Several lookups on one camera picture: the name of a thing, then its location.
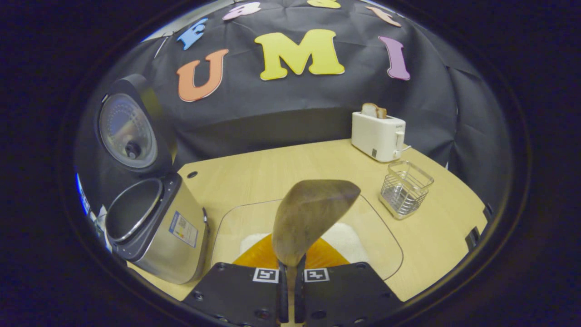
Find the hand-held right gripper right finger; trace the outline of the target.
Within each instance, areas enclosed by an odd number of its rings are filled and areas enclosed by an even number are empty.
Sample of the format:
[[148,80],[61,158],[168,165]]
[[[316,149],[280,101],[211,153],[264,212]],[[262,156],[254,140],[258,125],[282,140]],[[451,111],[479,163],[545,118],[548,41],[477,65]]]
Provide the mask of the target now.
[[295,322],[305,327],[385,327],[404,304],[368,262],[349,263],[319,239],[302,258]]

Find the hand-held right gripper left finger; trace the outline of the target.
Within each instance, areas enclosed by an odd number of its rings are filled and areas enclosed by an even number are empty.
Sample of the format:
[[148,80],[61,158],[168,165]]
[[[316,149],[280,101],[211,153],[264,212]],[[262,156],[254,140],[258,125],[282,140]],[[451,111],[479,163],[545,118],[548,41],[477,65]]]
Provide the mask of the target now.
[[216,262],[182,303],[215,325],[278,327],[289,321],[285,278],[264,234],[234,262]]

